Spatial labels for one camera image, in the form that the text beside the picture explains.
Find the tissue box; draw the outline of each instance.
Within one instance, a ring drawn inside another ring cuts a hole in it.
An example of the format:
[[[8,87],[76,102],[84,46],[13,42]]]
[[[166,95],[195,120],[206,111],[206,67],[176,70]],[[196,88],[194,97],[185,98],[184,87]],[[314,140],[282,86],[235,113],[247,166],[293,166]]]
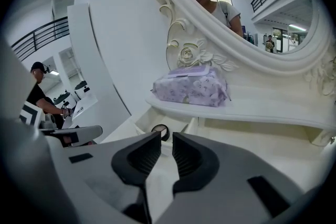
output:
[[[162,101],[217,107],[228,98],[227,83],[220,75],[209,66],[178,68],[156,80],[152,92]]]

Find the white t-shirt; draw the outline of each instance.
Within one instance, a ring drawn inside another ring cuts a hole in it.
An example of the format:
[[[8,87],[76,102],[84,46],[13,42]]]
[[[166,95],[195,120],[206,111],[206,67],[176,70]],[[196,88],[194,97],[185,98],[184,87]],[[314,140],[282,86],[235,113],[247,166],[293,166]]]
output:
[[[225,1],[218,1],[212,15],[214,15],[225,26],[231,28],[229,22],[237,15],[240,15],[240,12],[229,3]]]

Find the person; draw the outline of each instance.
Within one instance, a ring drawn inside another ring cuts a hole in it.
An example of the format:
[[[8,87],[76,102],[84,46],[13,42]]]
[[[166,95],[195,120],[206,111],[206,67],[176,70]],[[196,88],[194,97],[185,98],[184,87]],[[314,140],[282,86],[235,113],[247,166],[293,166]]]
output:
[[[63,114],[63,115],[70,115],[72,114],[71,109],[59,109],[55,107],[53,104],[49,103],[46,100],[46,96],[41,90],[41,88],[38,86],[44,77],[44,74],[47,73],[47,71],[44,70],[44,65],[41,62],[35,62],[30,70],[30,73],[35,77],[36,79],[36,84],[33,87],[32,91],[30,92],[27,102],[38,106],[39,108],[43,109],[45,113],[50,113],[50,114]]]
[[[231,4],[224,1],[196,0],[208,12],[215,16],[225,26],[229,27],[233,32],[244,37],[242,25],[240,22],[240,12]]]
[[[268,42],[270,42],[272,45],[273,45],[273,47],[271,48],[271,53],[273,54],[274,52],[273,52],[273,49],[274,49],[274,46],[275,46],[275,44],[274,44],[274,42],[272,41],[272,36],[271,35],[269,35],[268,36]]]

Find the white column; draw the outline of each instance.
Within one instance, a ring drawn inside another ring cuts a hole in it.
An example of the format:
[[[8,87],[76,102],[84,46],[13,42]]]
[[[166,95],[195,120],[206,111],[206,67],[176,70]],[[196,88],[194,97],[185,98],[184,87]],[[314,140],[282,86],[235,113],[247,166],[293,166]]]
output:
[[[70,80],[68,78],[68,74],[65,71],[62,59],[60,54],[57,52],[53,55],[54,61],[55,61],[55,65],[56,65],[56,69],[57,72],[59,73],[59,77],[61,78],[61,81],[65,87],[65,89],[67,90],[67,92],[70,92],[71,95],[73,96],[73,98],[78,102],[79,98],[77,97],[76,93],[75,93],[75,89],[71,86]]]

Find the black t-shirt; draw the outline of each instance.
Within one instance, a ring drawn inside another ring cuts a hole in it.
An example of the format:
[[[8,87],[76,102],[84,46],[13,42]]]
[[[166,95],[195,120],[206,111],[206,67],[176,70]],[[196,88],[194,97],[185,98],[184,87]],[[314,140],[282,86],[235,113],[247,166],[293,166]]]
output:
[[[35,84],[27,98],[27,102],[36,105],[36,102],[44,97],[46,97],[46,95],[43,93],[41,88],[37,84]]]

